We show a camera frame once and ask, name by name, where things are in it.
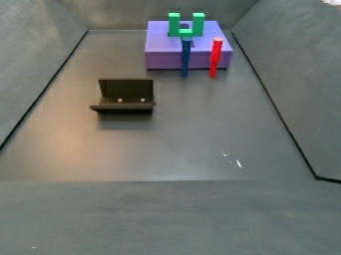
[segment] purple box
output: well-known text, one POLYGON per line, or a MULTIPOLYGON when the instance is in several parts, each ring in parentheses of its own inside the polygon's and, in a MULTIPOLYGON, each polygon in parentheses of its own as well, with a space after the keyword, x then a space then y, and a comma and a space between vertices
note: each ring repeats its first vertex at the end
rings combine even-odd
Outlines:
MULTIPOLYGON (((190 59, 187 67, 190 69, 210 68, 210 51, 213 38, 222 38, 219 68, 227 68, 233 50, 225 35, 215 21, 205 21, 203 37, 191 37, 190 59)), ((169 37, 169 21, 150 21, 146 39, 146 65, 147 69, 181 69, 181 38, 169 37)))

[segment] green block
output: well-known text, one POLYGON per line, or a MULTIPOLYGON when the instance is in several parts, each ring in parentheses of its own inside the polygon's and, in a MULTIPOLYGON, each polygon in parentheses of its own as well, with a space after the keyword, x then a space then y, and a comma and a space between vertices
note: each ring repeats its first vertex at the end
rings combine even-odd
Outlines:
POLYGON ((205 14, 193 13, 191 29, 179 28, 179 13, 169 13, 169 36, 170 37, 191 37, 203 36, 205 14))
POLYGON ((181 29, 178 29, 178 34, 181 37, 191 37, 193 30, 191 30, 191 28, 181 28, 181 29))
POLYGON ((178 37, 178 29, 179 29, 179 13, 169 13, 169 36, 178 37))
POLYGON ((193 35, 203 36, 205 14, 193 13, 193 35))

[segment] gray floor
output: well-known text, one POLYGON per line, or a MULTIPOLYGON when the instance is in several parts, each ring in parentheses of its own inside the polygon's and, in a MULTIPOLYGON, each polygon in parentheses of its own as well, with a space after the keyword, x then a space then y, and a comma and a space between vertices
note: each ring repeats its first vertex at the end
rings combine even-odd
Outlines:
POLYGON ((338 255, 340 196, 328 182, 3 182, 1 252, 338 255))
POLYGON ((0 179, 312 180, 249 63, 146 71, 145 31, 92 31, 0 152, 0 179), (99 117, 98 78, 155 79, 149 117, 99 117))

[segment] red peg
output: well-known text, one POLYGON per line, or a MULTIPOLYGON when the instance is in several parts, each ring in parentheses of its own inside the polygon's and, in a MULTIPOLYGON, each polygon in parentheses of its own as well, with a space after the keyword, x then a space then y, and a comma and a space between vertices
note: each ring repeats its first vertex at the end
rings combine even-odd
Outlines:
POLYGON ((215 77, 217 74, 217 65, 221 59, 221 47, 222 47, 222 38, 215 37, 213 39, 213 46, 211 46, 211 52, 210 52, 210 72, 209 76, 211 78, 215 77))

